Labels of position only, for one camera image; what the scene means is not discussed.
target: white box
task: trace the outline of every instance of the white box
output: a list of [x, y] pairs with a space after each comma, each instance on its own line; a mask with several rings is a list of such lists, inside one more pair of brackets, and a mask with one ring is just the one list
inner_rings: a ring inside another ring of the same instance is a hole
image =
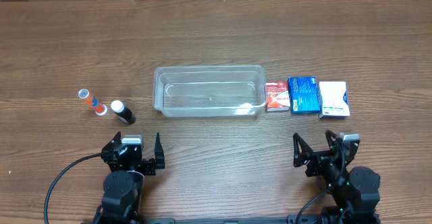
[[319, 82], [320, 118], [350, 116], [346, 82]]

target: small bottle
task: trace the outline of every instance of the small bottle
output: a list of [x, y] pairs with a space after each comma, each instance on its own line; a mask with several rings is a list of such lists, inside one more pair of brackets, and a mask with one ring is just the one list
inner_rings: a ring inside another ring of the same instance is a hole
[[115, 100], [111, 103], [111, 109], [119, 118], [127, 124], [133, 124], [136, 121], [135, 115], [121, 101]]
[[78, 97], [90, 105], [97, 115], [102, 116], [107, 113], [107, 106], [100, 104], [99, 101], [87, 89], [79, 90]]

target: small box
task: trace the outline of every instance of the small box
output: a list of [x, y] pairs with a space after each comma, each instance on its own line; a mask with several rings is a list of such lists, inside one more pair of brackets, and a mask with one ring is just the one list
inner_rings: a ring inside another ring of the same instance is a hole
[[350, 116], [346, 82], [319, 82], [320, 118]]
[[288, 78], [292, 113], [318, 113], [317, 79], [309, 77]]
[[290, 110], [290, 94], [288, 93], [287, 82], [267, 82], [265, 91], [267, 93], [267, 111]]

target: wire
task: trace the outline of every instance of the wire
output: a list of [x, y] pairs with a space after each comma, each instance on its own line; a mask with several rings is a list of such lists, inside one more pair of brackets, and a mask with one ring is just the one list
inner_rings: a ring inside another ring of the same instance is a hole
[[97, 207], [96, 214], [94, 214], [95, 216], [93, 217], [92, 224], [99, 222], [99, 219], [101, 218], [101, 209], [102, 209], [102, 205]]
[[307, 202], [303, 206], [303, 208], [300, 209], [300, 211], [298, 212], [297, 217], [296, 217], [296, 224], [298, 224], [298, 221], [300, 220], [300, 216], [302, 215], [303, 211], [306, 210], [313, 202], [315, 202], [318, 199], [320, 199], [329, 190], [330, 190], [330, 187], [327, 187], [324, 191], [322, 191], [321, 193], [319, 193], [319, 195], [317, 195], [315, 198], [313, 198], [312, 200], [310, 200], [309, 202]]
[[45, 198], [45, 204], [43, 207], [43, 219], [45, 221], [45, 224], [49, 224], [48, 222], [48, 201], [49, 201], [49, 196], [51, 195], [51, 192], [53, 191], [53, 188], [55, 186], [55, 184], [59, 181], [60, 177], [63, 176], [63, 174], [65, 174], [69, 169], [71, 169], [73, 166], [77, 165], [78, 163], [81, 163], [82, 161], [85, 161], [87, 159], [91, 159], [94, 157], [100, 157], [102, 154], [98, 153], [98, 154], [93, 154], [87, 157], [83, 157], [81, 159], [78, 159], [76, 161], [74, 161], [73, 163], [71, 163], [69, 166], [67, 166], [65, 169], [63, 169], [62, 172], [59, 173], [59, 175], [54, 179], [53, 183], [51, 184], [51, 187], [49, 187], [48, 193], [47, 193], [47, 197]]
[[340, 218], [339, 218], [339, 220], [337, 220], [337, 224], [343, 224], [344, 222], [343, 222], [343, 219], [344, 219], [344, 217], [345, 217], [345, 213], [348, 211], [348, 208], [345, 208], [345, 210], [344, 211], [342, 211], [342, 213], [340, 214]]
[[144, 174], [142, 174], [142, 173], [140, 173], [140, 172], [137, 172], [137, 171], [135, 171], [135, 170], [129, 170], [128, 172], [130, 172], [130, 173], [137, 173], [137, 174], [141, 175], [141, 176], [142, 176], [142, 179], [144, 180]]

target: blue box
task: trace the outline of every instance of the blue box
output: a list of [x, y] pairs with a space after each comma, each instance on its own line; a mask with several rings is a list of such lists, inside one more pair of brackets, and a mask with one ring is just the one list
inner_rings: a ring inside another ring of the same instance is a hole
[[288, 78], [291, 113], [319, 113], [317, 79], [314, 76]]

